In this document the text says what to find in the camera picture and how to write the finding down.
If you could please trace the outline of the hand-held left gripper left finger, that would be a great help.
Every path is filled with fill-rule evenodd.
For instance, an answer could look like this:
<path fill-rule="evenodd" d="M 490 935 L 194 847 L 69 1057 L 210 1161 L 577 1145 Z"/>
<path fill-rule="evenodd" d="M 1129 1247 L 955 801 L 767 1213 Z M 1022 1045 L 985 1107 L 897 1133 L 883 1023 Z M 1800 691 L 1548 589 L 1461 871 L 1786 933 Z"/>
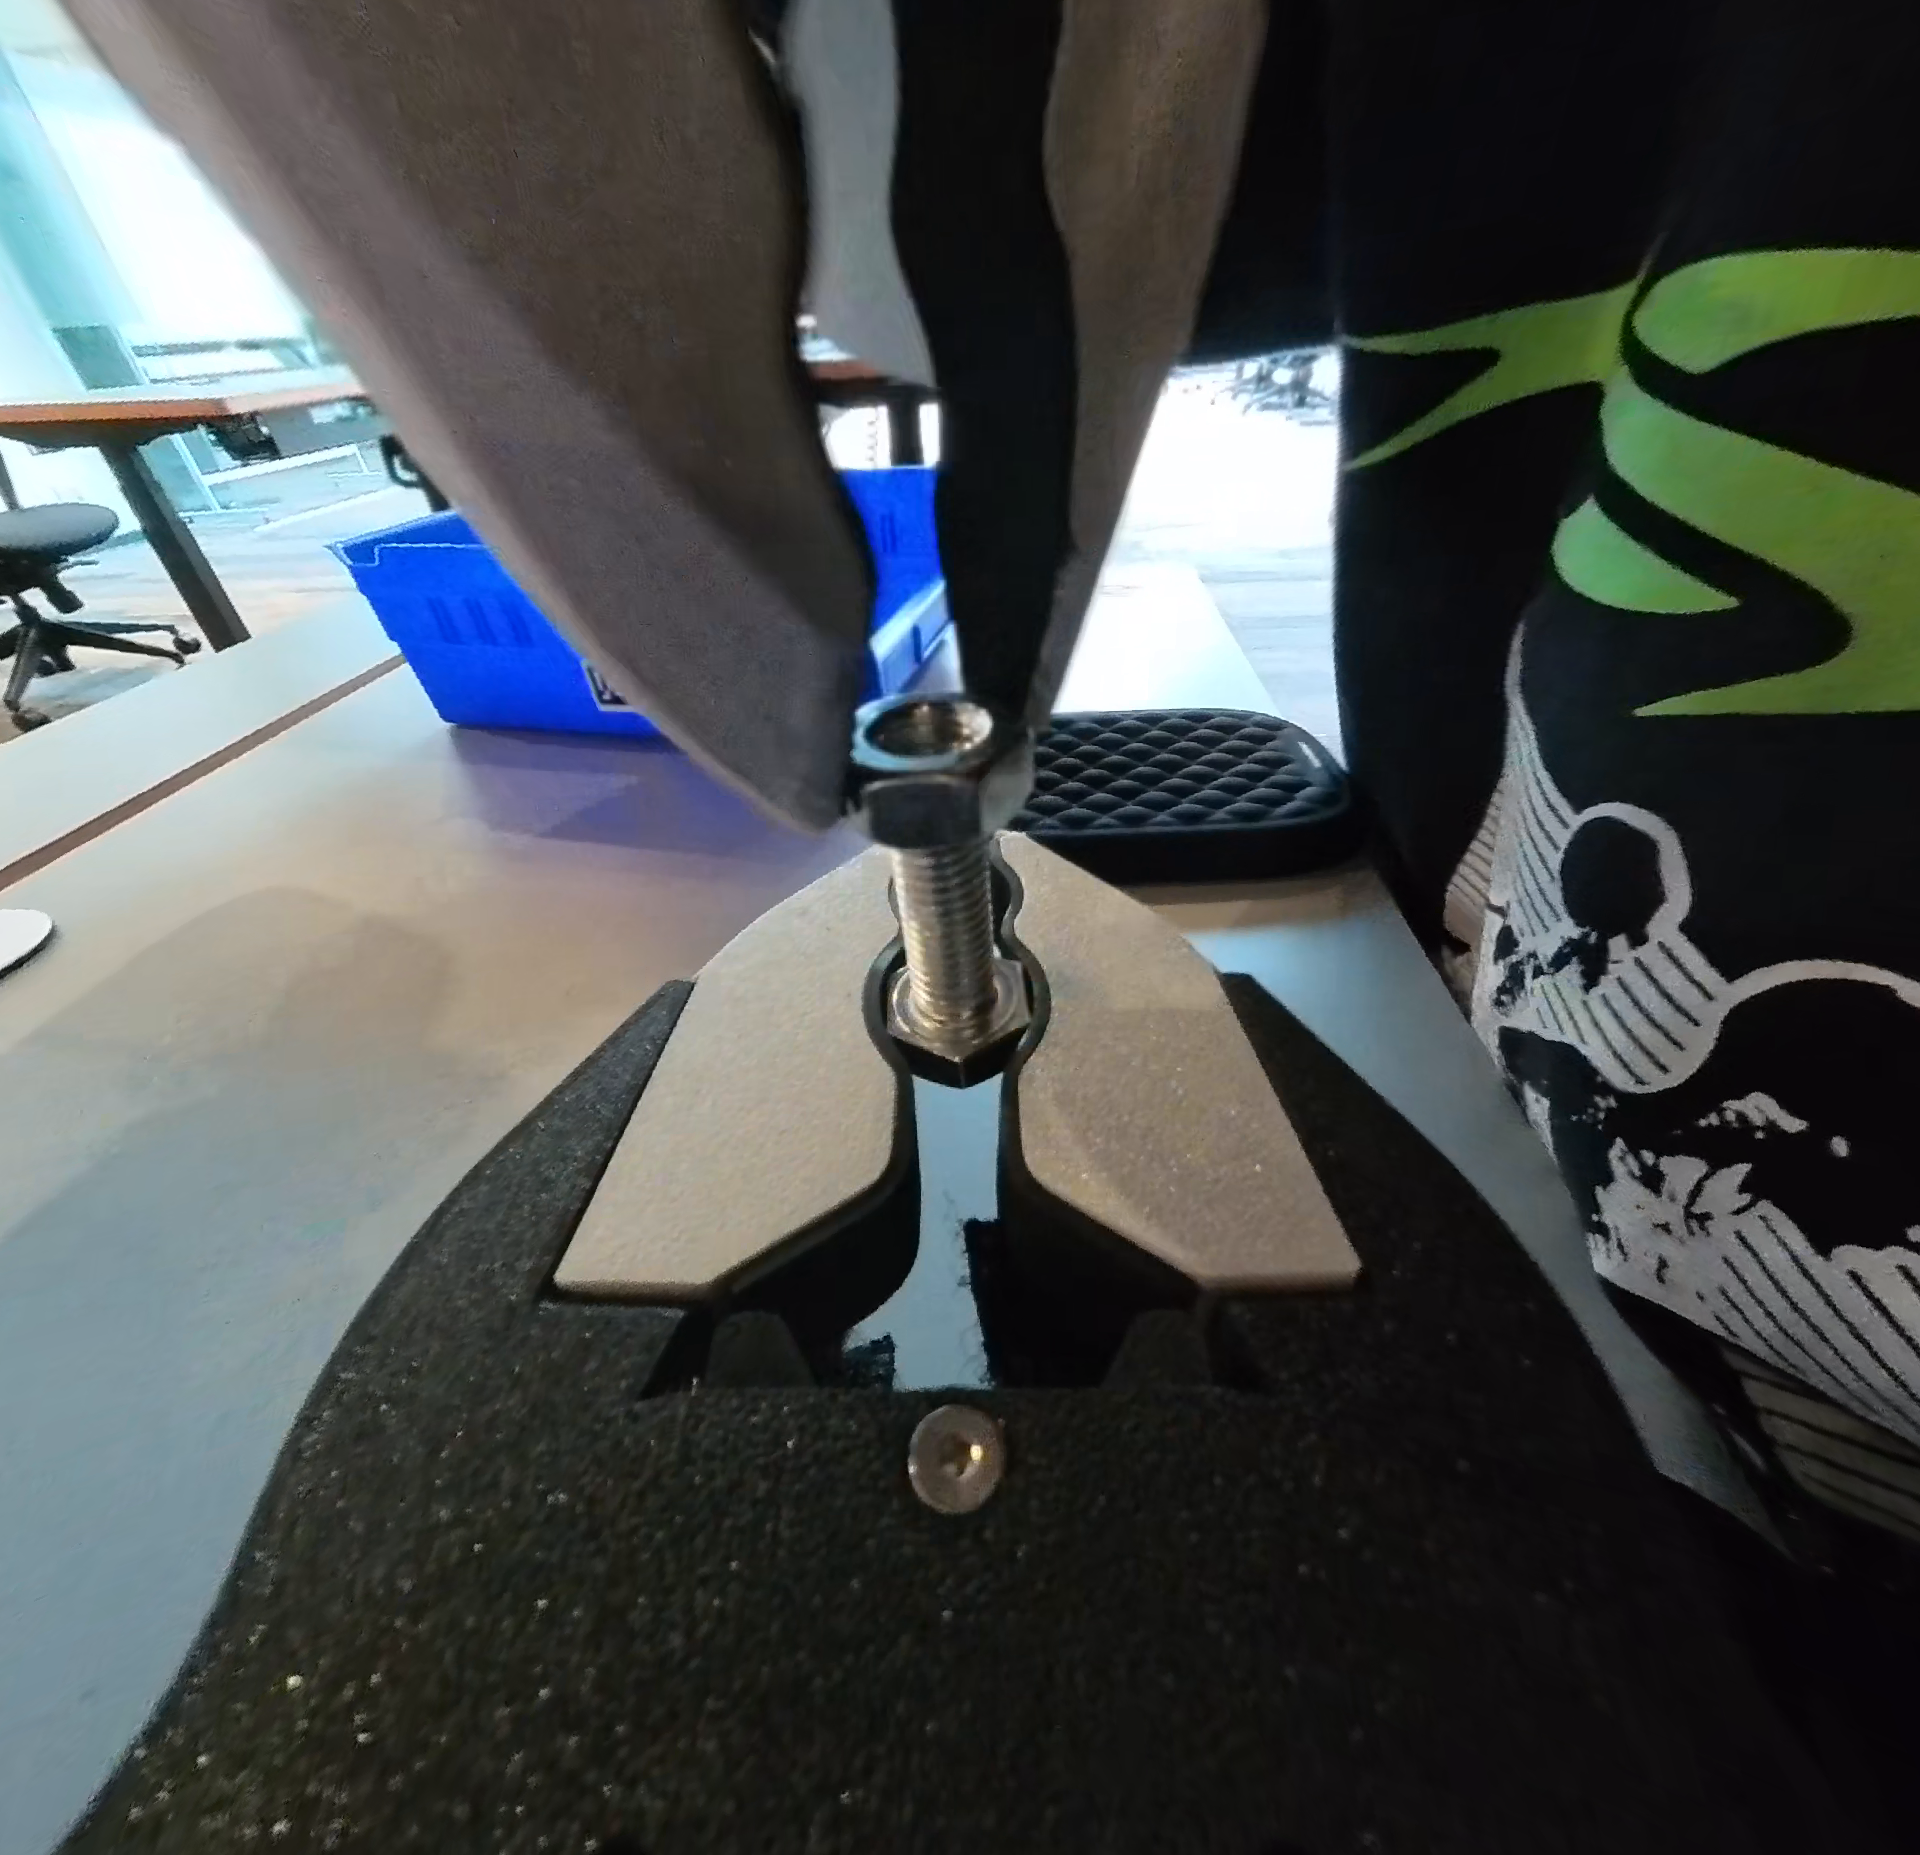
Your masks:
<path fill-rule="evenodd" d="M 862 853 L 708 959 L 555 1267 L 567 1295 L 694 1303 L 740 1291 L 895 1157 L 899 1071 L 864 1011 L 895 935 Z"/>

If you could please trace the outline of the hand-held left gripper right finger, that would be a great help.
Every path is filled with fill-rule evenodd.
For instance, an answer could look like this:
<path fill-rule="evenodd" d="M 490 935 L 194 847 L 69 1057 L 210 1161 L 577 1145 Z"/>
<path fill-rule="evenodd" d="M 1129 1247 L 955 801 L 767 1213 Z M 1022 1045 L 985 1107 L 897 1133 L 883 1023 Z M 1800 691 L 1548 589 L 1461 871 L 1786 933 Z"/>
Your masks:
<path fill-rule="evenodd" d="M 1355 1247 L 1211 961 L 1042 843 L 997 851 L 1042 999 L 1002 1093 L 1012 1181 L 1199 1295 L 1351 1289 Z"/>

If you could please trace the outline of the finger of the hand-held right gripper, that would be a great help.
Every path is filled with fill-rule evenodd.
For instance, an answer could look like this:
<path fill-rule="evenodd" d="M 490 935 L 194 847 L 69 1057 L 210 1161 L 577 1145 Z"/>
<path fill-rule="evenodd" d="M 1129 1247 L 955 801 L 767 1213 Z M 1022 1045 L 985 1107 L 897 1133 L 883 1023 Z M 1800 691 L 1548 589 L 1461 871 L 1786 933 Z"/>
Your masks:
<path fill-rule="evenodd" d="M 1044 725 L 1235 187 L 1267 0 L 889 0 L 967 689 Z"/>
<path fill-rule="evenodd" d="M 595 667 L 839 821 L 873 571 L 752 0 L 59 0 Z"/>

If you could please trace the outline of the silver hex bolt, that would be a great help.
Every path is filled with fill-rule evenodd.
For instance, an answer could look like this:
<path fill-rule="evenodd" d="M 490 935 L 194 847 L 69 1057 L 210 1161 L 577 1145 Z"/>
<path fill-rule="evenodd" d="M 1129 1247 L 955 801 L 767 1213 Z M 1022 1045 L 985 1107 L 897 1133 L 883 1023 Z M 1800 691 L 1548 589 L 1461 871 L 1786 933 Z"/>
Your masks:
<path fill-rule="evenodd" d="M 1020 895 L 1002 837 L 882 851 L 899 939 L 875 977 L 877 1023 L 915 1077 L 954 1091 L 1002 1073 L 1042 1009 L 1002 937 Z"/>

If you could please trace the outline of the blue plastic bin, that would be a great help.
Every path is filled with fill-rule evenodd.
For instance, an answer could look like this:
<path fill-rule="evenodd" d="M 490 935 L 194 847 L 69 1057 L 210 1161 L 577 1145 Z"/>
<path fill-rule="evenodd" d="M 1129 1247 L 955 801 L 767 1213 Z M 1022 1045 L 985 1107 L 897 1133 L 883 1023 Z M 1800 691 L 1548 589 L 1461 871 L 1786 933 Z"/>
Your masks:
<path fill-rule="evenodd" d="M 875 561 L 858 701 L 903 693 L 950 629 L 936 467 L 839 471 Z M 555 631 L 469 523 L 434 513 L 332 543 L 444 723 L 656 741 L 660 731 Z"/>

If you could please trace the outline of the row of distant office chairs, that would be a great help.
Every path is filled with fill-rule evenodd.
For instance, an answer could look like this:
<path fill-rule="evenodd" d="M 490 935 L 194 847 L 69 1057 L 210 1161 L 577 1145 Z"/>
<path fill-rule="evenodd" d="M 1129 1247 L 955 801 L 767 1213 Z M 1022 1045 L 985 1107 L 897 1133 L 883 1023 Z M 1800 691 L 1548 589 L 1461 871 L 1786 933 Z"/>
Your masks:
<path fill-rule="evenodd" d="M 1339 397 L 1336 347 L 1287 347 L 1189 371 L 1211 401 L 1240 413 L 1279 413 L 1285 419 L 1327 423 Z"/>

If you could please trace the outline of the wooden desk black legs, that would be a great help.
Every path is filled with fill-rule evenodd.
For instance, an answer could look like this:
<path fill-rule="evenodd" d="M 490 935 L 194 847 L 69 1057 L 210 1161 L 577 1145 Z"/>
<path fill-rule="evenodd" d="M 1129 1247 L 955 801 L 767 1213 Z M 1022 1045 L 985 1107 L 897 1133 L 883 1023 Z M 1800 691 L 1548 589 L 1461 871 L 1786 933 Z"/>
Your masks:
<path fill-rule="evenodd" d="M 372 399 L 343 369 L 137 383 L 1 405 L 4 439 L 43 451 L 83 449 L 104 459 L 201 641 L 222 651 L 246 641 L 249 629 L 146 455 L 147 445 L 194 429 L 205 429 L 238 461 L 269 465 L 373 443 L 387 433 Z"/>

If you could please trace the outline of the person's black printed shirt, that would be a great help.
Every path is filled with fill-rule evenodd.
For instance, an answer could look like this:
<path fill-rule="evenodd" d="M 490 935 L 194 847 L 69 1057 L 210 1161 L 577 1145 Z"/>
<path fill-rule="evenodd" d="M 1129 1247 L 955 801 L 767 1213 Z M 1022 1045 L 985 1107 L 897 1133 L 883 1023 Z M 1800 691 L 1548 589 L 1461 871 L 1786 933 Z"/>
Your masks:
<path fill-rule="evenodd" d="M 1313 0 L 1337 701 L 1600 1283 L 1915 1572 L 1915 0 Z"/>

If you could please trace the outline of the black office chair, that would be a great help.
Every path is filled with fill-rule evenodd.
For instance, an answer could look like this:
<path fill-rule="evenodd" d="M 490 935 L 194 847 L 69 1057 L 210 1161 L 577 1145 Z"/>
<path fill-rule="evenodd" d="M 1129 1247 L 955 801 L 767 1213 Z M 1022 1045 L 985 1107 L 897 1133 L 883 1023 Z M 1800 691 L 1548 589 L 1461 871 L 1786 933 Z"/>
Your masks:
<path fill-rule="evenodd" d="M 17 733 L 48 725 L 30 705 L 38 679 L 76 671 L 74 649 L 163 659 L 185 665 L 201 641 L 163 621 L 83 619 L 69 567 L 116 533 L 116 511 L 95 503 L 46 503 L 1 513 L 1 601 L 12 619 L 1 631 L 4 715 Z"/>

